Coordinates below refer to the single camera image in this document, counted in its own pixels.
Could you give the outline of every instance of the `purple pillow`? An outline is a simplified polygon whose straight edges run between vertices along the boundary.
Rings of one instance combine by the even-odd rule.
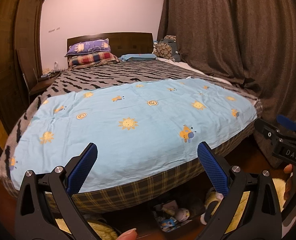
[[[111,52],[109,39],[79,42],[70,46],[65,57],[69,55],[83,55],[93,53],[95,51]]]

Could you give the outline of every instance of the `white sheet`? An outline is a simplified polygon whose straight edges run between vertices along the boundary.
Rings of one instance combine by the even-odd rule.
[[[191,70],[191,71],[194,71],[196,73],[200,73],[202,75],[205,75],[205,76],[208,76],[208,77],[211,77],[217,81],[220,81],[220,82],[223,82],[223,83],[226,83],[228,85],[231,85],[231,83],[223,78],[217,78],[217,77],[212,77],[212,76],[209,76],[209,75],[206,75],[204,72],[200,71],[200,70],[197,70],[197,69],[194,69],[192,68],[191,66],[189,66],[187,63],[185,62],[173,62],[172,60],[170,59],[165,59],[165,58],[161,58],[161,57],[157,57],[158,60],[160,61],[164,61],[164,62],[167,62],[167,63],[170,63],[170,64],[173,64],[173,65],[176,65],[176,66],[179,66],[181,68],[184,68],[184,69],[188,69],[188,70]]]

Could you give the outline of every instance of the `blue textured pad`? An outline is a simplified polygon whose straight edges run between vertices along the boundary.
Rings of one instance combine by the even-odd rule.
[[[69,196],[79,193],[97,157],[97,146],[93,144],[83,155],[67,179],[67,193]]]
[[[277,115],[276,120],[280,125],[282,125],[286,129],[296,132],[296,122],[288,119],[286,116],[279,114]]]
[[[228,178],[213,154],[203,143],[200,143],[197,148],[197,155],[215,190],[226,197],[229,191]]]

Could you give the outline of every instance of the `blue pillow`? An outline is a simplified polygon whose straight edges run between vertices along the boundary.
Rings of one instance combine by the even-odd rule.
[[[69,55],[89,54],[96,51],[111,52],[111,49],[109,46],[109,39],[85,41],[85,42],[79,42],[77,44],[74,44],[70,46],[69,51],[67,52],[65,57]]]
[[[119,59],[122,61],[143,61],[143,60],[155,60],[157,56],[155,54],[126,54],[122,55]]]

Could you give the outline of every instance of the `blue blanket with sun print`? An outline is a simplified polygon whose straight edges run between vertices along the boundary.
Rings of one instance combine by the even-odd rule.
[[[202,79],[137,82],[50,97],[14,153],[11,179],[19,190],[27,170],[65,166],[93,142],[98,159],[80,192],[134,182],[215,148],[256,119],[244,97]]]

